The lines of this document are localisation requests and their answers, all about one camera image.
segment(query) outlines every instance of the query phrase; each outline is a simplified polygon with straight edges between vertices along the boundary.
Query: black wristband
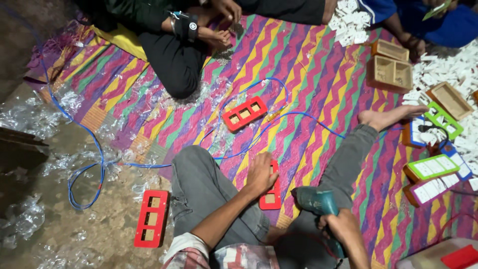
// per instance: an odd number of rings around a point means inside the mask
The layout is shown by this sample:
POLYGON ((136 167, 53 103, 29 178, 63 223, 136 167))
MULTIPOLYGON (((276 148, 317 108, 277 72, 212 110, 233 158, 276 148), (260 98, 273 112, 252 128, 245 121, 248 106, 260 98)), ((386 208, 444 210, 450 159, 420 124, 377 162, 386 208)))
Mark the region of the black wristband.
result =
POLYGON ((194 42, 197 37, 197 15, 188 13, 176 14, 176 21, 174 22, 174 32, 179 40, 186 42, 194 42))

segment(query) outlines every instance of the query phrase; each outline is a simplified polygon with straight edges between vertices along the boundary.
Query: red plastic frame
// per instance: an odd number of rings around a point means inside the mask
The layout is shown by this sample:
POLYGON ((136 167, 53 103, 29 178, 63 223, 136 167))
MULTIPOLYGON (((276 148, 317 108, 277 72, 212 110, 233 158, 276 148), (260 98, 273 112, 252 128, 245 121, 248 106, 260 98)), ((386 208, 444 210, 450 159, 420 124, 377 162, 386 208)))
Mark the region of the red plastic frame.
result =
MULTIPOLYGON (((279 170, 279 165, 277 164, 277 160, 272 160, 271 166, 272 166, 273 173, 279 170)), ((274 183, 274 189, 271 188, 259 199, 259 208, 262 210, 273 210, 273 209, 281 208, 281 182, 279 181, 279 177, 274 183), (274 194, 275 196, 274 203, 266 203, 266 194, 274 194)))
POLYGON ((166 227, 166 214, 169 204, 168 191, 148 190, 143 194, 143 202, 141 203, 140 217, 138 226, 136 227, 136 235, 134 237, 135 247, 160 247, 163 243, 164 229, 166 227), (151 197, 160 199, 159 207, 149 207, 151 197), (155 225, 146 225, 147 213, 158 213, 155 225), (151 241, 142 240, 143 232, 147 229, 154 230, 153 239, 151 241))
POLYGON ((237 107, 229 110, 228 112, 222 114, 222 119, 224 120, 224 123, 228 127, 229 131, 236 132, 240 128, 248 125, 250 122, 256 120, 260 116, 264 115, 267 113, 267 107, 262 101, 262 99, 259 96, 254 96, 251 99, 245 101, 244 103, 238 105, 237 107), (259 105, 259 110, 254 111, 252 110, 252 104, 256 103, 259 105), (242 118, 241 115, 239 114, 239 111, 247 108, 249 110, 250 115, 247 116, 246 118, 242 118), (232 123, 230 117, 233 115, 236 115, 239 118, 239 121, 237 123, 232 123))

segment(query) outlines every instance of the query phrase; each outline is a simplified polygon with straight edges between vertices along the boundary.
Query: wristband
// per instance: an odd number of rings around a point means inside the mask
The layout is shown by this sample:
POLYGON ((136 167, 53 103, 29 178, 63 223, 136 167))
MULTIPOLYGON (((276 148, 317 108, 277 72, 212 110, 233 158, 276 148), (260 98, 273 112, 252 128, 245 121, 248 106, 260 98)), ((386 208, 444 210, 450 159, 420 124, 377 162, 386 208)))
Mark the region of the wristband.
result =
POLYGON ((174 35, 181 41, 194 42, 198 34, 197 15, 182 13, 181 11, 170 12, 170 14, 174 35))

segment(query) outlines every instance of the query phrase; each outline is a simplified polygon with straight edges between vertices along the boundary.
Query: yellow cushion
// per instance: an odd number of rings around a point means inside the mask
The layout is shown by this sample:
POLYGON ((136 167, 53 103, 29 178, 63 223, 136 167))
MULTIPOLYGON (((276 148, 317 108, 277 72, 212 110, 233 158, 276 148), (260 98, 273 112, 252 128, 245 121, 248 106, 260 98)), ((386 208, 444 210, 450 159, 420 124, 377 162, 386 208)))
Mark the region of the yellow cushion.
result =
POLYGON ((127 53, 139 58, 143 61, 148 61, 146 54, 144 53, 143 47, 138 40, 138 37, 132 31, 126 29, 123 25, 118 23, 118 28, 109 33, 104 32, 95 26, 93 26, 93 31, 101 38, 106 41, 111 42, 116 45, 118 48, 126 51, 127 53))

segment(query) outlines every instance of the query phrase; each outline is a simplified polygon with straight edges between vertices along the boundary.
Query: silver bangle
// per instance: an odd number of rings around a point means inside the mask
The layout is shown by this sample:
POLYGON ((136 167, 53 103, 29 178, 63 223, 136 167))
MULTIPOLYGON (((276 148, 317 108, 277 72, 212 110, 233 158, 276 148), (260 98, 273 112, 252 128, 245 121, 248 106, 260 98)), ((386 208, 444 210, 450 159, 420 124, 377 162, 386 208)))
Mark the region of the silver bangle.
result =
POLYGON ((171 18, 171 27, 173 28, 173 34, 176 36, 176 30, 174 29, 175 24, 176 24, 176 19, 171 18))

